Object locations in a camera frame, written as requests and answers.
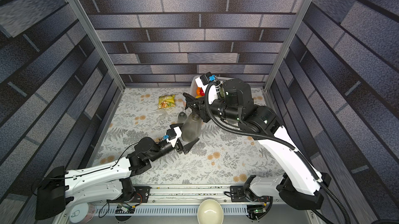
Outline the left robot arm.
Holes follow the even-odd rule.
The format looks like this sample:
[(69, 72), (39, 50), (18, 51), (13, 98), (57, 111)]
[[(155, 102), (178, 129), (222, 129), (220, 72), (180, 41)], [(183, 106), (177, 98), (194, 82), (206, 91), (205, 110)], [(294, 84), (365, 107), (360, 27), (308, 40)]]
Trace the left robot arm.
[(151, 168), (151, 162), (175, 150), (187, 154), (196, 141), (183, 145), (176, 138), (172, 142), (155, 142), (142, 138), (134, 152), (115, 162), (82, 170), (66, 171), (64, 166), (51, 170), (37, 187), (36, 220), (45, 220), (62, 213), (66, 208), (82, 203), (106, 200), (108, 203), (131, 201), (135, 189), (131, 178)]

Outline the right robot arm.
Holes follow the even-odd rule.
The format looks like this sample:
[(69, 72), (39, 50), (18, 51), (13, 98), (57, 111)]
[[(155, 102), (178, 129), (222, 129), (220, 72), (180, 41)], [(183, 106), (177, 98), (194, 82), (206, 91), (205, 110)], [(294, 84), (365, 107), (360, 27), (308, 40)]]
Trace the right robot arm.
[(255, 202), (260, 198), (280, 197), (297, 210), (321, 209), (324, 201), (321, 191), (331, 195), (330, 176), (309, 163), (270, 107), (254, 103), (250, 85), (237, 78), (221, 82), (209, 73), (196, 78), (195, 82), (203, 94), (194, 97), (183, 93), (186, 108), (204, 123), (212, 121), (226, 132), (252, 137), (284, 170), (283, 175), (275, 178), (249, 176), (232, 199)]

